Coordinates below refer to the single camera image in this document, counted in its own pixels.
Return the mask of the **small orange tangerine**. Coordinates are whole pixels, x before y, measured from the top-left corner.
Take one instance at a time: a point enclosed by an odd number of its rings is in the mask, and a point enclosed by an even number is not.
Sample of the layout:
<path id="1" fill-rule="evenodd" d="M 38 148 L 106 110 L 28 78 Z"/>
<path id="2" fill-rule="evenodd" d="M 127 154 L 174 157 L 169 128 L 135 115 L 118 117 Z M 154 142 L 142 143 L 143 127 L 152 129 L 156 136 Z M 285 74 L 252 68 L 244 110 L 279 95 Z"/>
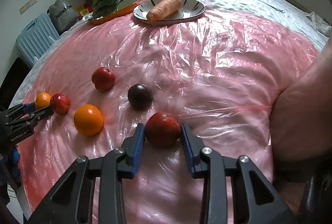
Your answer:
<path id="1" fill-rule="evenodd" d="M 47 92 L 38 93 L 35 100 L 35 109 L 39 110 L 50 105 L 51 96 Z"/>

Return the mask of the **small red apple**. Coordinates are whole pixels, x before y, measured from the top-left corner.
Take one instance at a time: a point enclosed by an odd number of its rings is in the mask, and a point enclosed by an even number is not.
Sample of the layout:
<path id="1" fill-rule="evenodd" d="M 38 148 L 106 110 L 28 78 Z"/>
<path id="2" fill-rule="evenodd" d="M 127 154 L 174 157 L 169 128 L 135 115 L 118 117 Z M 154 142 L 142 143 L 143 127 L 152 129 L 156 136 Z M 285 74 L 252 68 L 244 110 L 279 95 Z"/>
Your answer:
<path id="1" fill-rule="evenodd" d="M 70 108 L 70 100 L 63 94 L 54 94 L 50 99 L 51 109 L 59 115 L 65 115 Z"/>

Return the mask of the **large orange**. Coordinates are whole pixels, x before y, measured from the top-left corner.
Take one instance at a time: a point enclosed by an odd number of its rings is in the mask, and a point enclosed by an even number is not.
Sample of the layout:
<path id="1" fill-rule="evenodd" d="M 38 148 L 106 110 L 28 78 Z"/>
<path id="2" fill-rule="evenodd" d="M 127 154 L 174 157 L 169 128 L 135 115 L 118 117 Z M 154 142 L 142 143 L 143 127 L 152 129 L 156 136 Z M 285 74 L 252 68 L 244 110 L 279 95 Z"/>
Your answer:
<path id="1" fill-rule="evenodd" d="M 91 104 L 83 105 L 74 114 L 74 125 L 83 136 L 94 136 L 104 126 L 104 118 L 97 107 Z"/>

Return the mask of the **dark purple plum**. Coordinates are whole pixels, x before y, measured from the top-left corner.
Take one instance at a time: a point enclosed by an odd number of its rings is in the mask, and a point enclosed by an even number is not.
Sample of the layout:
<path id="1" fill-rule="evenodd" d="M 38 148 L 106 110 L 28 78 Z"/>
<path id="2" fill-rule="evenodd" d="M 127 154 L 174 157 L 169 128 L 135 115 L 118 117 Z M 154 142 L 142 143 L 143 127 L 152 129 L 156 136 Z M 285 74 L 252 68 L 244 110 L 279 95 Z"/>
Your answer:
<path id="1" fill-rule="evenodd" d="M 128 90 L 128 101 L 133 109 L 145 110 L 153 102 L 153 92 L 144 84 L 135 84 Z"/>

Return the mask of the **grey shopping bag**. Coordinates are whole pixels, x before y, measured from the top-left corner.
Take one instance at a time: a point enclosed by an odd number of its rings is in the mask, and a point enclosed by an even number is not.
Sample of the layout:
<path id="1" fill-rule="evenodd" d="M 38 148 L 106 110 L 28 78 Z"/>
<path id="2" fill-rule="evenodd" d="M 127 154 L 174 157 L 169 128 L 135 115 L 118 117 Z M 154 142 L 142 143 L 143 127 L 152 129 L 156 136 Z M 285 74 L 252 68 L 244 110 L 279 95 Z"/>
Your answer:
<path id="1" fill-rule="evenodd" d="M 79 13 L 71 4 L 63 0 L 56 0 L 53 5 L 50 5 L 47 12 L 59 35 L 68 31 L 79 20 Z"/>

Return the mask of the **green leafy vegetable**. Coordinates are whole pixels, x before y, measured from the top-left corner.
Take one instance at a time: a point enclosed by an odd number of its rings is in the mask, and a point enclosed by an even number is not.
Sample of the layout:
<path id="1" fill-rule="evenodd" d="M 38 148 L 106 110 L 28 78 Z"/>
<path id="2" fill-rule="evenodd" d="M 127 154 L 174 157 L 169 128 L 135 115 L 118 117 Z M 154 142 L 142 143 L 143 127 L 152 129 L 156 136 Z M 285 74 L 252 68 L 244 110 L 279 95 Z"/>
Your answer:
<path id="1" fill-rule="evenodd" d="M 90 20 L 97 20 L 114 13 L 118 9 L 119 3 L 124 0 L 93 0 L 93 14 Z"/>

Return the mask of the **orange tray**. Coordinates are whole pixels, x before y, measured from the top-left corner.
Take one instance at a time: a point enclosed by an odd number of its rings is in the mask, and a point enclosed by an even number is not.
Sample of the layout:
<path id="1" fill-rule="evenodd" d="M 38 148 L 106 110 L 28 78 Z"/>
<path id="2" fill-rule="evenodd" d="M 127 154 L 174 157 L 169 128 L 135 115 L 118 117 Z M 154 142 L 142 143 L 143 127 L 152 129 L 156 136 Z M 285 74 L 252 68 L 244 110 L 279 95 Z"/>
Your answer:
<path id="1" fill-rule="evenodd" d="M 101 25 L 107 21 L 132 13 L 136 6 L 138 6 L 137 0 L 124 0 L 119 3 L 117 11 L 105 17 L 92 18 L 91 22 L 95 25 Z"/>

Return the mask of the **striped white plate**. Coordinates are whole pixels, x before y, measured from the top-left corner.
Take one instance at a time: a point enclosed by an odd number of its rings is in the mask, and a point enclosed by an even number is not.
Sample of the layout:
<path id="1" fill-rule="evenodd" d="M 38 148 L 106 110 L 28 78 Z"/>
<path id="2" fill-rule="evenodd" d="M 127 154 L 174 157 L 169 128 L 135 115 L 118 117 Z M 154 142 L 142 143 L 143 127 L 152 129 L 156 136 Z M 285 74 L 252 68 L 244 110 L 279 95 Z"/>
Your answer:
<path id="1" fill-rule="evenodd" d="M 162 0 L 144 0 L 140 5 L 136 6 L 132 11 L 133 16 L 145 23 L 151 24 L 147 19 L 147 14 Z M 205 12 L 205 6 L 197 0 L 181 0 L 181 7 L 176 12 L 167 17 L 158 20 L 153 25 L 173 25 L 181 22 L 194 21 L 200 18 Z"/>

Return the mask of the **orange carrot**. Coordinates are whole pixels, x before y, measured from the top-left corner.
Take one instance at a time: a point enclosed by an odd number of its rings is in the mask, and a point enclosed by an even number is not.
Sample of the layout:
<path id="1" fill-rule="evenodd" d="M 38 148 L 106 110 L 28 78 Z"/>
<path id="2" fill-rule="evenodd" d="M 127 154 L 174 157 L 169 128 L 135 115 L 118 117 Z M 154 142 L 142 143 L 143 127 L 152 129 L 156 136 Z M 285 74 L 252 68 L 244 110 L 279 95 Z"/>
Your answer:
<path id="1" fill-rule="evenodd" d="M 146 15 L 149 22 L 156 22 L 178 11 L 181 7 L 181 0 L 162 0 L 155 5 Z"/>

